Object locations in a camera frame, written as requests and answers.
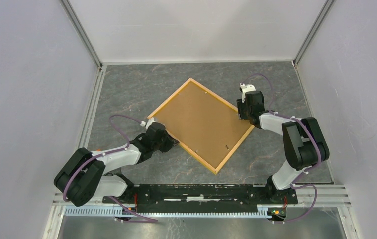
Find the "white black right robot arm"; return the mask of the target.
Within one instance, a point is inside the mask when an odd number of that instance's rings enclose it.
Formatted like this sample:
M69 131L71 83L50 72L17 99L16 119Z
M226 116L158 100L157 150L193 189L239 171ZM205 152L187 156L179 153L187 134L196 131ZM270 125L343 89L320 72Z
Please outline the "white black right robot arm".
M294 188L301 174L308 173L329 158L329 148L316 118L281 116L265 109L262 92L240 91L242 96L236 101L239 118L283 138L285 162L265 184L266 199L278 203Z

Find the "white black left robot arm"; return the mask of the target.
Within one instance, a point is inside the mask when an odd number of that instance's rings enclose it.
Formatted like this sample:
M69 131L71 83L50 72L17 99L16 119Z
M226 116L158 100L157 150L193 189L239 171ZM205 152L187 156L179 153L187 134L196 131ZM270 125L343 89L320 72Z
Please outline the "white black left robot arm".
M171 137L164 125L149 123L146 131L127 144L104 151L77 149L54 178L54 186L63 200L76 207L92 198L115 196L120 202L133 199L134 190L122 176L106 174L124 166L136 165L150 159L154 152L166 153L179 142Z

